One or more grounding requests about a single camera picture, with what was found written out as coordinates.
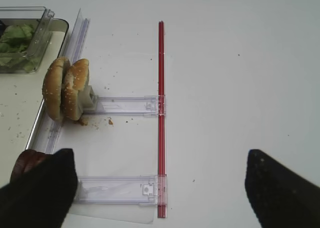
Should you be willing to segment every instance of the plastic container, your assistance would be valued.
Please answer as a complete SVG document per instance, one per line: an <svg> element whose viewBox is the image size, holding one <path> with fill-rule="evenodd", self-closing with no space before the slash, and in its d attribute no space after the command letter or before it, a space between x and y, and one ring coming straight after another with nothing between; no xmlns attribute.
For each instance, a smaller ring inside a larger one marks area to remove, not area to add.
<svg viewBox="0 0 320 228"><path fill-rule="evenodd" d="M38 69L52 35L54 15L45 7L0 7L0 73Z"/></svg>

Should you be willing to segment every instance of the red rod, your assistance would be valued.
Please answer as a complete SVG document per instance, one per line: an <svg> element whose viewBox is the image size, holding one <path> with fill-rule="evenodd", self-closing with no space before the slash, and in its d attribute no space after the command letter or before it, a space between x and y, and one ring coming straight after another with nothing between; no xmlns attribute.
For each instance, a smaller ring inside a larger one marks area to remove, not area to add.
<svg viewBox="0 0 320 228"><path fill-rule="evenodd" d="M159 113L164 113L165 108L165 29L163 21L159 22L159 67L158 67L158 81L159 81ZM165 153L165 116L159 115L158 120L158 174L166 174L166 153ZM166 217L166 206L158 205L158 218Z"/></svg>

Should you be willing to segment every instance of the white table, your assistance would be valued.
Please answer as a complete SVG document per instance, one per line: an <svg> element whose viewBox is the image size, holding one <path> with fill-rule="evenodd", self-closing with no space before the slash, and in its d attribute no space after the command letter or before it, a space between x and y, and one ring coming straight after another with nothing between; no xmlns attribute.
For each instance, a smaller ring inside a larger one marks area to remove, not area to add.
<svg viewBox="0 0 320 228"><path fill-rule="evenodd" d="M320 0L0 2L50 7L71 26L82 8L91 18L88 39L105 30L139 32L136 48L146 53L157 50L151 34L165 22L168 218L142 225L68 215L65 228L260 227L244 189L252 148L320 185ZM109 49L87 43L89 59ZM3 148L8 142L0 148L5 178L12 153L24 149Z"/></svg>

